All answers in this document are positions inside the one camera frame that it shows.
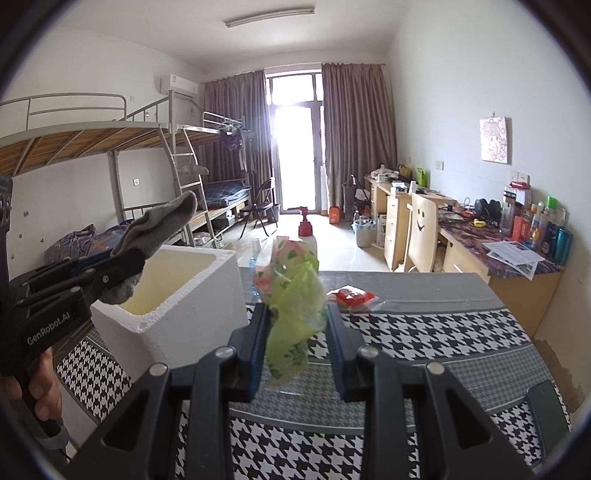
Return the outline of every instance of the curtain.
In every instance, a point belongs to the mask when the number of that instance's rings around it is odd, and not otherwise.
[[[385,164],[396,166],[394,115],[380,65],[322,65],[329,205],[343,205],[342,184]]]
[[[271,127],[264,72],[257,70],[207,82],[203,107],[208,112],[236,120],[245,117],[245,127],[252,133],[243,135],[243,141],[249,142],[250,148],[245,146],[245,151],[251,152],[251,163],[247,165],[255,174],[252,187],[256,191],[272,175]],[[217,143],[206,146],[203,164],[209,168],[209,181],[245,178],[238,151],[226,150]]]

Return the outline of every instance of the canvas painting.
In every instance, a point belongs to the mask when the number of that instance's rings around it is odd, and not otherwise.
[[[509,163],[506,117],[480,120],[481,158],[495,163]]]

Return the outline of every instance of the snack package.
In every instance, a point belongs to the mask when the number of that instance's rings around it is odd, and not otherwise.
[[[307,339],[326,327],[318,259],[300,238],[278,236],[259,254],[253,282],[272,312],[267,365],[283,383],[308,367]]]
[[[360,288],[345,285],[331,290],[326,294],[328,301],[335,301],[339,307],[349,309],[350,312],[365,312],[379,300],[373,293]]]

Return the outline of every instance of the black chair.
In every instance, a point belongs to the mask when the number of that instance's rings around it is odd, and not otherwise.
[[[247,213],[247,215],[244,217],[244,228],[242,229],[242,233],[240,234],[240,238],[242,238],[242,235],[244,235],[244,230],[246,230],[246,226],[248,225],[248,220],[251,217],[251,215],[253,213],[256,213],[257,218],[255,218],[255,224],[252,227],[253,229],[256,228],[256,223],[260,222],[262,225],[262,229],[265,231],[265,235],[269,236],[269,233],[267,232],[267,229],[265,228],[265,222],[262,221],[262,216],[261,214],[265,214],[265,216],[267,215],[267,212],[270,210],[271,211],[271,216],[273,217],[273,221],[275,222],[275,226],[277,228],[279,228],[279,225],[277,224],[277,219],[275,218],[275,212],[273,211],[273,206],[274,206],[274,202],[273,202],[273,190],[275,189],[275,177],[271,177],[269,180],[267,180],[265,183],[263,183],[256,195],[255,195],[255,199],[254,199],[254,203],[252,205],[249,205],[247,207],[244,207],[242,209],[243,212]]]

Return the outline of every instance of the floor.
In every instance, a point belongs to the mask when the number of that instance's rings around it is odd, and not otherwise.
[[[314,236],[318,243],[318,260],[320,270],[340,271],[371,271],[387,272],[388,266],[384,260],[384,250],[378,247],[359,248],[355,244],[355,235],[348,222],[331,225],[328,217],[308,215],[312,223]],[[265,224],[271,238],[277,235],[297,236],[301,215],[280,215],[279,228],[275,231],[275,224]],[[223,236],[226,248],[235,250],[238,254],[238,264],[247,267],[252,256],[252,240],[259,238],[261,243],[268,241],[261,224],[253,229],[254,222],[249,223],[242,239],[239,239],[243,224],[234,226]]]

